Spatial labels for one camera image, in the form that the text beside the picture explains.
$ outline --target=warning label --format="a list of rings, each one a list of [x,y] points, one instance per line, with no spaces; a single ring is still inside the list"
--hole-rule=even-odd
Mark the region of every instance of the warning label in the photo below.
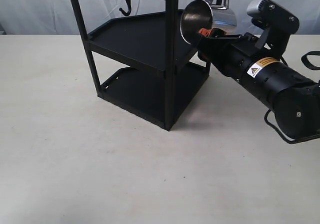
[[[271,57],[262,58],[256,63],[254,63],[248,70],[247,74],[250,75],[252,78],[255,78],[257,74],[263,70],[264,67],[268,66],[269,64],[279,62],[279,60]]]

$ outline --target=silver metal cylinder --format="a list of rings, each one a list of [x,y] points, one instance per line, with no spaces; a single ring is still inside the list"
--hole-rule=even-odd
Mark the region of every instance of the silver metal cylinder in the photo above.
[[[184,9],[180,32],[183,39],[192,44],[202,29],[219,28],[226,33],[232,33],[236,29],[237,18],[229,8],[229,0],[223,0],[223,4],[213,4],[214,0],[195,0]]]

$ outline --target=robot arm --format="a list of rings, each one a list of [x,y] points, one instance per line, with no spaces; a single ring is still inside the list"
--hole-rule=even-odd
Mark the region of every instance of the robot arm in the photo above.
[[[320,82],[291,69],[282,58],[290,35],[299,28],[299,19],[272,0],[253,1],[247,13],[252,23],[263,29],[260,37],[250,33],[226,35],[218,28],[202,29],[192,41],[199,57],[262,102],[269,109],[266,123],[283,140],[295,144],[320,138]],[[302,61],[310,69],[319,69],[309,63],[307,56]],[[268,121],[271,111],[282,132]]]

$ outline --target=wall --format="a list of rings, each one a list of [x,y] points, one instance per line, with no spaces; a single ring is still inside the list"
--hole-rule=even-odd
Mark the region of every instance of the wall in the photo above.
[[[192,0],[179,0],[184,8]],[[237,32],[259,32],[246,8],[251,0],[230,0],[238,17]],[[299,33],[320,33],[320,0],[274,0],[299,17]],[[88,31],[110,18],[120,17],[124,0],[80,0]],[[162,0],[132,0],[132,14],[162,11]],[[8,34],[77,34],[70,0],[0,0],[0,23]]]

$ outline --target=black metal shelf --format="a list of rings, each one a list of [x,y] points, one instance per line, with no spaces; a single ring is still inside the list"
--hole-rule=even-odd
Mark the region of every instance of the black metal shelf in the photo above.
[[[174,122],[207,80],[206,68],[189,62],[176,76]],[[165,128],[165,80],[122,68],[102,84],[101,98]]]
[[[178,12],[180,20],[182,10]],[[89,33],[91,50],[154,76],[166,70],[165,12],[115,18]],[[175,61],[179,72],[196,50],[175,33]]]

